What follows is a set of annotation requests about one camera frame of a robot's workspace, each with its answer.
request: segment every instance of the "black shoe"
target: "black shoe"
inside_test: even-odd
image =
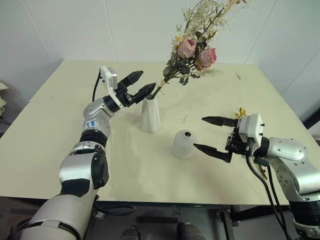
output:
[[[176,226],[177,240],[206,240],[202,233],[190,223],[179,222]]]
[[[119,240],[141,240],[141,237],[137,228],[130,226],[123,231]]]

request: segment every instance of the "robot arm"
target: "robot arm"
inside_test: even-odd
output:
[[[142,73],[133,72],[117,84],[117,74],[112,68],[100,68],[98,78],[102,79],[108,95],[84,109],[80,140],[60,166],[61,192],[41,206],[21,232],[21,240],[84,238],[98,189],[109,179],[106,144],[111,135],[110,119],[119,109],[139,103],[155,88],[156,84],[152,83],[135,95],[128,94],[127,87]]]
[[[320,238],[320,172],[308,161],[308,151],[300,142],[288,138],[263,137],[265,124],[260,114],[241,120],[220,116],[202,118],[218,126],[234,127],[225,150],[194,144],[205,154],[230,163],[232,154],[254,156],[257,163],[270,164],[289,201],[297,233],[304,239]]]

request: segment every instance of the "white vase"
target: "white vase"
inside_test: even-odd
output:
[[[158,99],[156,97],[153,99],[149,99],[148,97],[143,99],[141,123],[142,130],[147,133],[154,133],[161,127]]]
[[[172,152],[180,159],[188,159],[194,154],[194,143],[197,142],[197,137],[192,131],[179,131],[173,141]]]

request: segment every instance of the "pink rose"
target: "pink rose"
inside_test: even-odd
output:
[[[199,71],[205,70],[217,61],[216,49],[207,48],[200,52],[194,65]]]
[[[192,37],[184,38],[178,46],[177,53],[182,59],[190,58],[195,54],[196,50],[196,40]]]

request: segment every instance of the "table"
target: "table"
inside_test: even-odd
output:
[[[59,167],[79,141],[82,111],[91,101],[101,65],[113,67],[119,79],[143,70],[131,93],[160,80],[164,67],[163,63],[63,61],[0,139],[0,195],[48,199],[59,193]],[[222,151],[233,129],[201,118],[231,118],[239,107],[262,115],[265,136],[304,143],[310,161],[320,167],[316,142],[257,66],[214,67],[221,72],[191,79],[187,86],[173,80],[163,88],[158,95],[162,127],[155,133],[140,129],[141,103],[117,113],[107,143],[110,180],[99,190],[102,201],[268,205],[264,187],[241,156],[234,155],[228,164],[197,150],[187,160],[171,152],[174,136],[182,129],[193,131],[199,143]],[[100,85],[96,97],[104,94]],[[275,188],[280,203],[288,204],[279,184]]]

